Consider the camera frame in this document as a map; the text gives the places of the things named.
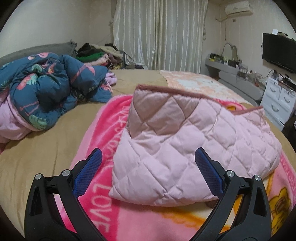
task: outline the curtain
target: curtain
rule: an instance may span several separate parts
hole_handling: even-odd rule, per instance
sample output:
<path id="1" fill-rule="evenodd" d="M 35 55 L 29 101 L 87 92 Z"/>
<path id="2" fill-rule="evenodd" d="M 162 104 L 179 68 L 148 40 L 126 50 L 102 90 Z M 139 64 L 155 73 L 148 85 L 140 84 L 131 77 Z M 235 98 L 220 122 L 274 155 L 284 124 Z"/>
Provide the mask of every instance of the curtain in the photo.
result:
<path id="1" fill-rule="evenodd" d="M 200 72 L 208 0 L 118 0 L 114 44 L 128 64 Z"/>

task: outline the air conditioner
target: air conditioner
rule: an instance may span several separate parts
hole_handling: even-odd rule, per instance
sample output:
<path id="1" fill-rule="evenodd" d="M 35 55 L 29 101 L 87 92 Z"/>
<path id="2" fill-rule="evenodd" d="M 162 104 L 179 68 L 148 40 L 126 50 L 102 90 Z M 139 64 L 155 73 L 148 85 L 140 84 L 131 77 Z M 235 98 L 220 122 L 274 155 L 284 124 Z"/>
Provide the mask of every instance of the air conditioner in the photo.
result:
<path id="1" fill-rule="evenodd" d="M 249 1 L 241 1 L 225 6 L 227 15 L 252 15 L 253 7 Z"/>

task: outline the pink fleece blanket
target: pink fleece blanket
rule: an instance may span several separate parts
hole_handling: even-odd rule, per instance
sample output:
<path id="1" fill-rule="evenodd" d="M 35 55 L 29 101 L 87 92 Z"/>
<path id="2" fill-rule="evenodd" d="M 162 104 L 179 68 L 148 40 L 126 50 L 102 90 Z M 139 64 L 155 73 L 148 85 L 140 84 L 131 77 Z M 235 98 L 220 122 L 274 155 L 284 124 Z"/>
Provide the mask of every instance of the pink fleece blanket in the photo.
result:
<path id="1" fill-rule="evenodd" d="M 86 159 L 95 147 L 103 152 L 103 166 L 94 176 L 85 195 L 79 197 L 79 201 L 108 241 L 190 240 L 212 210 L 205 203 L 183 207 L 152 207 L 118 201 L 108 195 L 112 183 L 113 155 L 126 125 L 131 100 L 132 96 L 111 99 L 98 112 L 87 130 L 71 168 L 79 160 Z M 279 166 L 264 184 L 270 200 L 272 228 L 275 233 L 296 202 L 296 176 L 284 153 L 281 154 Z M 223 231 L 230 228 L 240 200 L 239 198 L 235 202 Z M 74 231 L 60 199 L 57 199 L 57 203 L 66 227 Z"/>

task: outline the pillow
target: pillow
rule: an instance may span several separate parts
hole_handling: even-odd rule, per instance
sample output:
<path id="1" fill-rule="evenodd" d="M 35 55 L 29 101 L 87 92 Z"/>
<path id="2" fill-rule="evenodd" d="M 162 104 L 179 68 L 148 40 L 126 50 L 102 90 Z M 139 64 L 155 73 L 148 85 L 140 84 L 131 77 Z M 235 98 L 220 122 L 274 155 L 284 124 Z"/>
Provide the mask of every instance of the pillow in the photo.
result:
<path id="1" fill-rule="evenodd" d="M 36 47 L 31 47 L 23 50 L 16 51 L 14 53 L 8 54 L 0 58 L 0 67 L 6 63 L 11 61 L 17 60 L 19 58 L 27 57 L 32 54 L 43 53 L 43 52 L 52 52 L 57 55 L 67 54 L 72 57 L 76 57 L 76 48 L 77 44 L 74 43 L 72 40 L 68 43 L 63 44 L 48 44 L 48 45 L 41 45 Z"/>

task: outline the metal screw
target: metal screw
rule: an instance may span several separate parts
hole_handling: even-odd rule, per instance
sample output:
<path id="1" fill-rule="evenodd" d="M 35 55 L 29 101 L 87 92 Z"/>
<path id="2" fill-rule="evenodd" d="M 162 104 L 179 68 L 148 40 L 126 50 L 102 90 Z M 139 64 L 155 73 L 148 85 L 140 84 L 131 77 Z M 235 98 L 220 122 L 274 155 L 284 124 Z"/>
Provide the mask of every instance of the metal screw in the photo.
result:
<path id="1" fill-rule="evenodd" d="M 36 180 L 39 180 L 41 177 L 42 177 L 41 174 L 37 174 L 37 175 L 35 176 L 35 179 L 36 179 Z"/>
<path id="2" fill-rule="evenodd" d="M 233 171 L 227 171 L 227 175 L 230 176 L 230 177 L 233 177 L 234 176 L 234 172 Z"/>
<path id="3" fill-rule="evenodd" d="M 62 173 L 62 175 L 65 176 L 65 177 L 68 176 L 69 174 L 70 174 L 69 170 L 64 170 L 63 173 Z"/>
<path id="4" fill-rule="evenodd" d="M 259 175 L 255 175 L 255 179 L 256 179 L 257 181 L 260 181 L 260 180 L 261 180 L 261 177 L 260 177 Z"/>

